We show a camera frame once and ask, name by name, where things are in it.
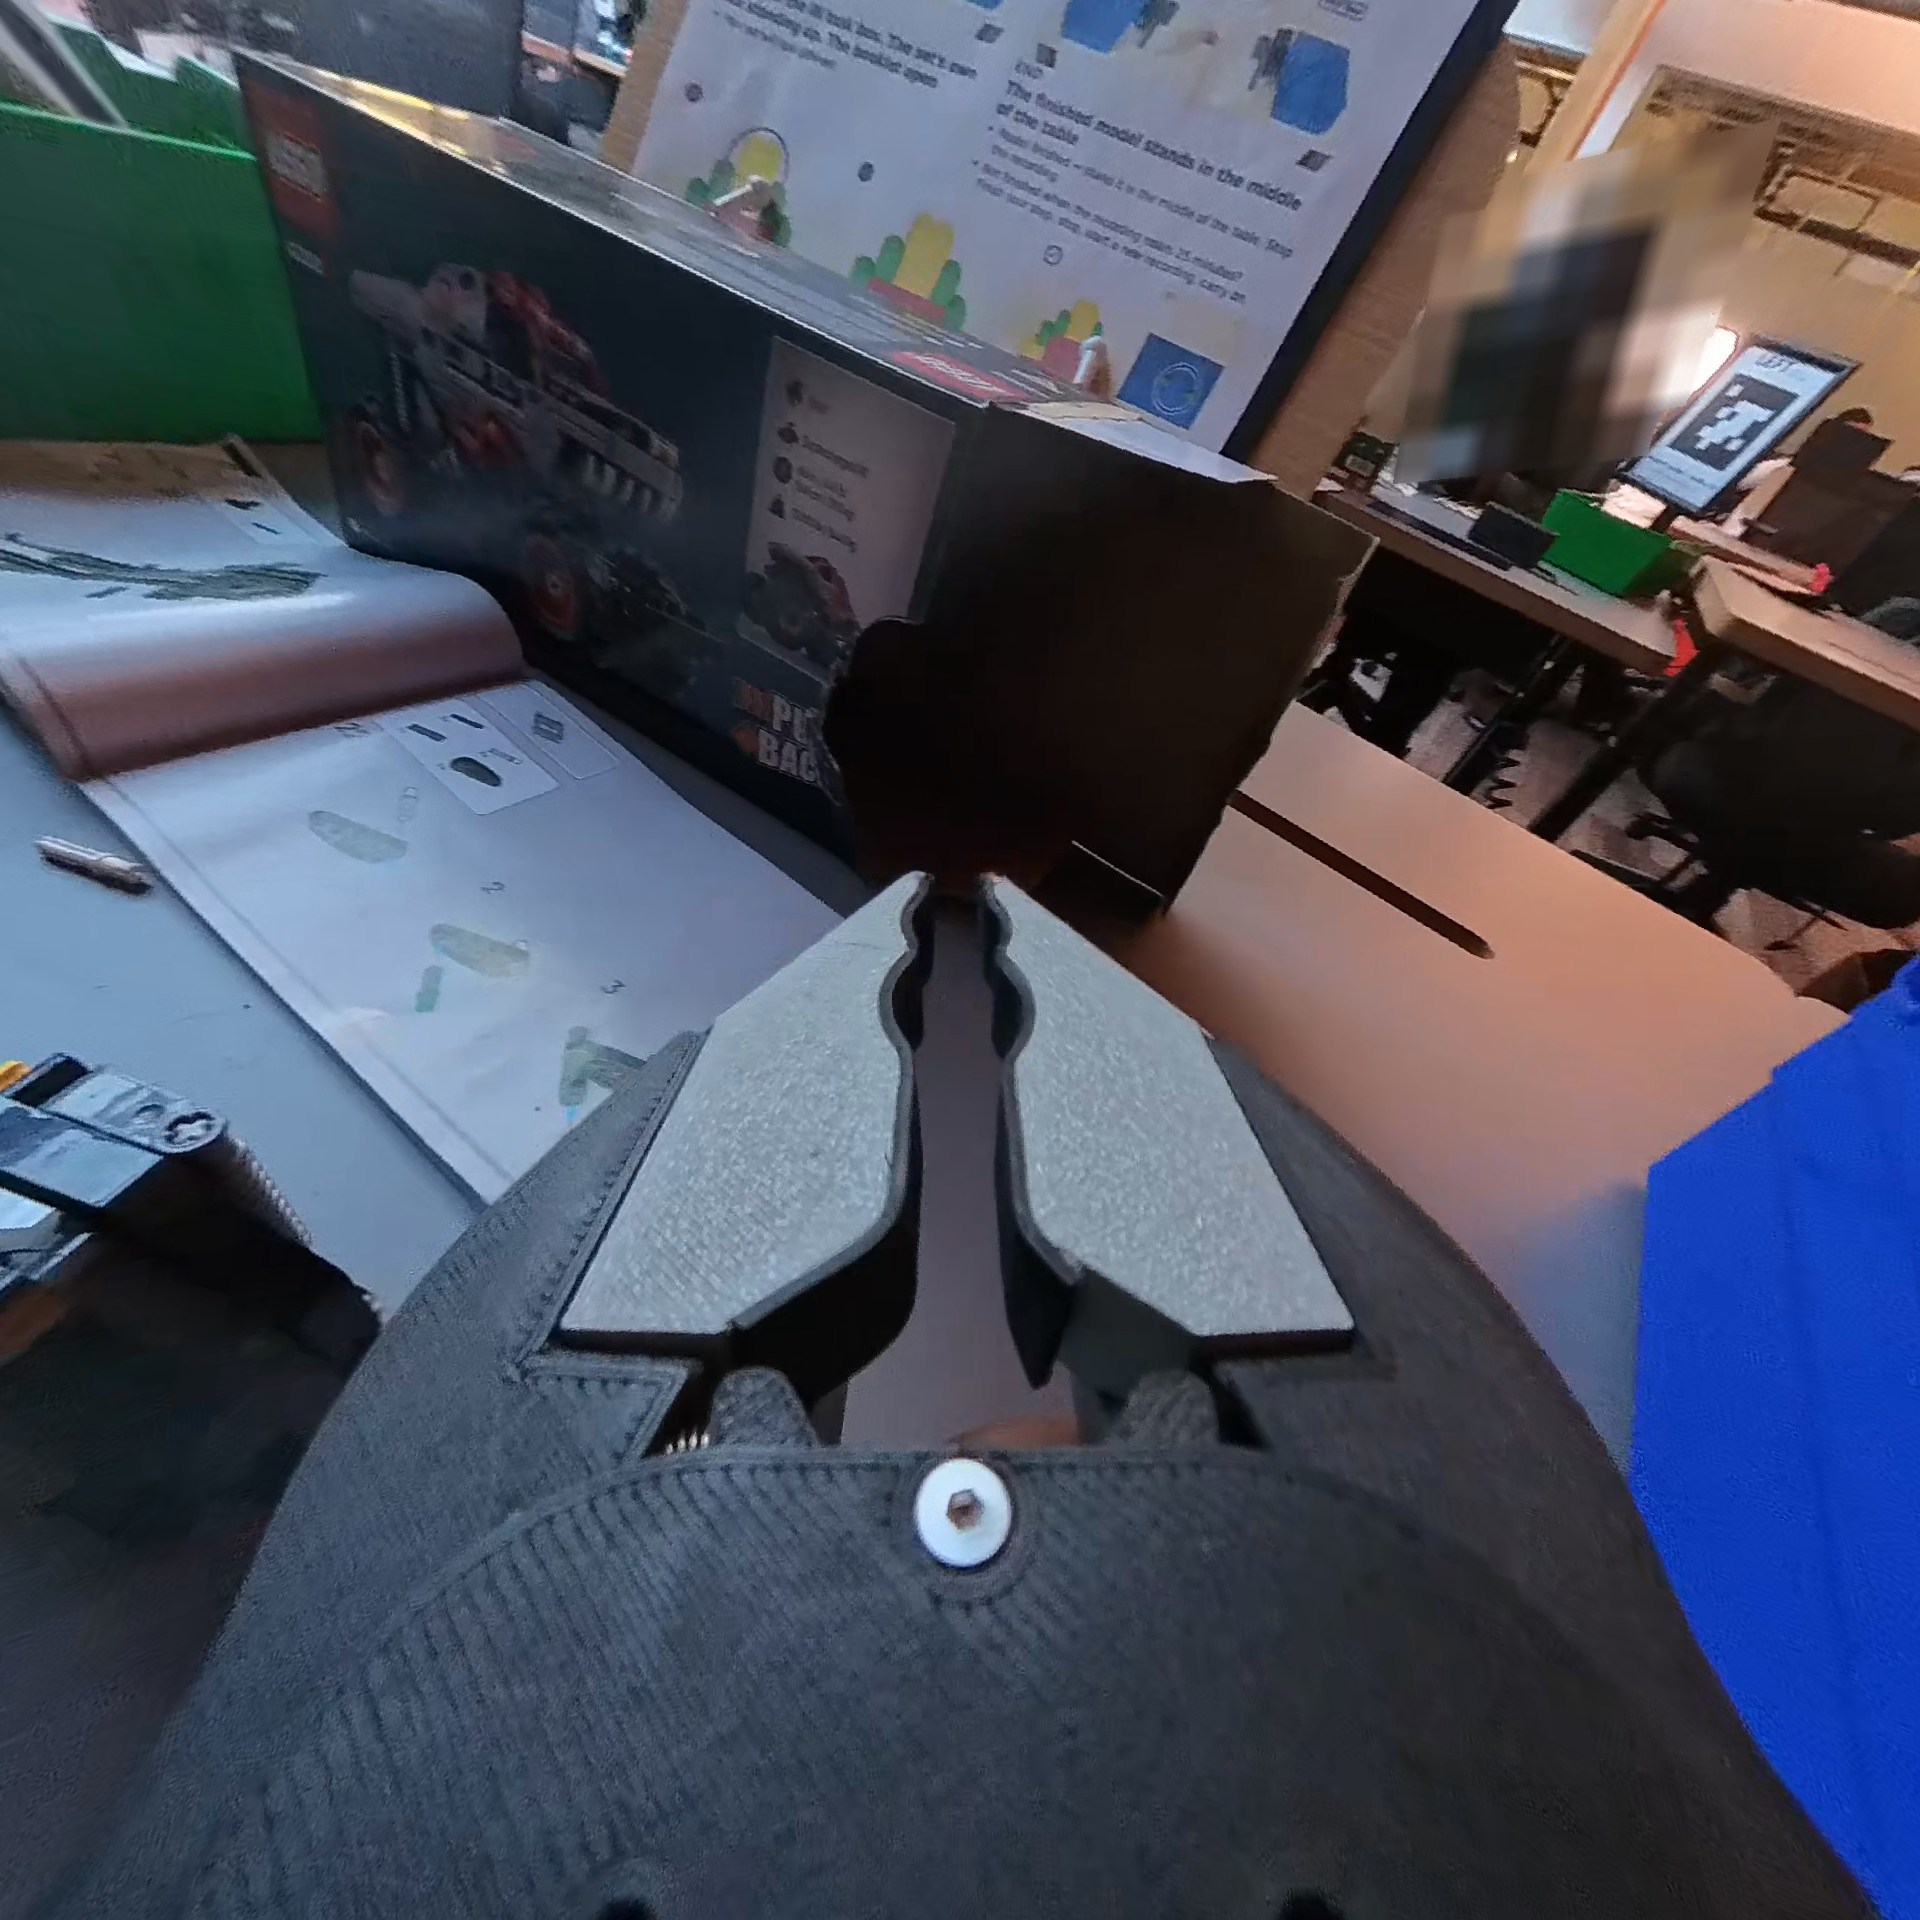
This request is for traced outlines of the person's blue shirt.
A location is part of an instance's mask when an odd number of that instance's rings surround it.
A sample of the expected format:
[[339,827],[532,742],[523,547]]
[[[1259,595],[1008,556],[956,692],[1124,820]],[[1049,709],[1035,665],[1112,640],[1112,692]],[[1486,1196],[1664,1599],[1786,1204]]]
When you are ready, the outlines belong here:
[[1749,1737],[1916,1916],[1916,962],[1651,1164],[1630,1488]]

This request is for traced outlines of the open instruction booklet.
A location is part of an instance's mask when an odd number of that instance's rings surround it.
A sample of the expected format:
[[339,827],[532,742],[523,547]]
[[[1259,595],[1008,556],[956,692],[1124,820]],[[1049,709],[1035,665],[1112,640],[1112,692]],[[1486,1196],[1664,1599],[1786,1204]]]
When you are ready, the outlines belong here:
[[236,444],[2,445],[2,709],[473,1197],[840,923]]

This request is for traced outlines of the wooden background table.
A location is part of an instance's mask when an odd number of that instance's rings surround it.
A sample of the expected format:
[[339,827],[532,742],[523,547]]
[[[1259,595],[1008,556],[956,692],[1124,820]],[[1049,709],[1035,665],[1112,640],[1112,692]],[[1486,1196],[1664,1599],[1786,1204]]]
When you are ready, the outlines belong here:
[[1547,562],[1500,564],[1468,538],[1475,510],[1455,500],[1396,483],[1358,491],[1323,482],[1309,504],[1369,536],[1366,572],[1385,560],[1392,585],[1414,574],[1443,582],[1639,676],[1663,679],[1674,665],[1670,623],[1657,608],[1619,601]]

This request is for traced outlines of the black lego assembly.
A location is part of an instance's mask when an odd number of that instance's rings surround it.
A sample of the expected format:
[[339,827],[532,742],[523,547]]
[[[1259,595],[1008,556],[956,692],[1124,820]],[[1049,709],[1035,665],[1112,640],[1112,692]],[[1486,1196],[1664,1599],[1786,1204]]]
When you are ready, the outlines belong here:
[[377,1307],[226,1116],[117,1070],[2,1064],[2,1357],[114,1286],[161,1286],[352,1370]]

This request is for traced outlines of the white instruction poster board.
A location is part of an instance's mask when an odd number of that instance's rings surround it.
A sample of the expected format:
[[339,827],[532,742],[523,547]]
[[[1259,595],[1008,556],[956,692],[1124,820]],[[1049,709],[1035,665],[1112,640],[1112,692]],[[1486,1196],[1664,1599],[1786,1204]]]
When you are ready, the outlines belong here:
[[1248,455],[1513,4],[683,4],[632,175]]

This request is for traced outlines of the small green tray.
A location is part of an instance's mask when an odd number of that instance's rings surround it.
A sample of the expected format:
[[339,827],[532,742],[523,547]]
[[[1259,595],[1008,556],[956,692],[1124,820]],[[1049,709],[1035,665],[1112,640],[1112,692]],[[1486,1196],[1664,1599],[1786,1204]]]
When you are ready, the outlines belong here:
[[1542,556],[1548,572],[1619,601],[1651,601],[1699,562],[1696,550],[1625,522],[1578,491],[1556,491],[1542,531],[1552,536]]

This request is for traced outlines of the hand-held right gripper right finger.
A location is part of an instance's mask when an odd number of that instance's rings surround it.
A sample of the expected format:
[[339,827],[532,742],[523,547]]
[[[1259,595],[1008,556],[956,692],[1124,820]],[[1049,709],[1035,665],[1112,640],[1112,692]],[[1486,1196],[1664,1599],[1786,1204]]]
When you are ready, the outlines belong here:
[[1030,1385],[1328,1357],[1341,1300],[1214,1037],[1010,877],[977,884],[993,999],[1002,1310]]

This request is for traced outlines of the monitor with QR code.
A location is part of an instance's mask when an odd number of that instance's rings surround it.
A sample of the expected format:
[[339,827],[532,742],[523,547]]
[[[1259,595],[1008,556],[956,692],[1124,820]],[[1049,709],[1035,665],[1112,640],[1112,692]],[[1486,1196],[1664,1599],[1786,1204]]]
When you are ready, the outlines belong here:
[[1704,518],[1731,504],[1742,479],[1856,372],[1849,355],[1755,335],[1619,469],[1619,483]]

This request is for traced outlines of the black lego piece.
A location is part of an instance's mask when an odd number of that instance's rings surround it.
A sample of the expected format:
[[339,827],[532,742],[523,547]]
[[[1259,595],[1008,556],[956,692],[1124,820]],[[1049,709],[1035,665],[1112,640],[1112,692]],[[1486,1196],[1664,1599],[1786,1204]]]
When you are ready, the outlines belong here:
[[970,665],[906,620],[868,625],[823,709],[823,742],[851,816],[856,867],[873,884],[977,877],[1035,888],[1066,857],[1059,796],[990,708]]

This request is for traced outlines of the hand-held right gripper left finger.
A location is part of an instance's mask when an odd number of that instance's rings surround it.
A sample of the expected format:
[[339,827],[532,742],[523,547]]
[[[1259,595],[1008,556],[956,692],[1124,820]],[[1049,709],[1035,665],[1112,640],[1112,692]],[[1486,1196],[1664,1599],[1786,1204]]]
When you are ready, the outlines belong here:
[[557,1346],[833,1399],[901,1337],[929,899],[898,877],[701,1037],[572,1270]]

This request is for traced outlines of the green plastic bin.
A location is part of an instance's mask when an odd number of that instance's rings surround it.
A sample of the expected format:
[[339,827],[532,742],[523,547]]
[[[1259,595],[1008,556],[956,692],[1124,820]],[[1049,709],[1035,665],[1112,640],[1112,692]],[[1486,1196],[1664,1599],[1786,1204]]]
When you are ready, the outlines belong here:
[[243,95],[2,4],[2,438],[318,438]]

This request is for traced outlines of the dark lego set box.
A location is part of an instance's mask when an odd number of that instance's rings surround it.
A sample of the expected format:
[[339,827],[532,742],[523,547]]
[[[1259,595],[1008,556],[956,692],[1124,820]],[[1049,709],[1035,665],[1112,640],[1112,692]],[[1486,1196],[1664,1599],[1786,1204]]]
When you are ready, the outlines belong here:
[[356,550],[851,859],[823,709],[920,623],[1049,777],[1053,872],[1185,888],[1369,536],[511,120],[239,91]]

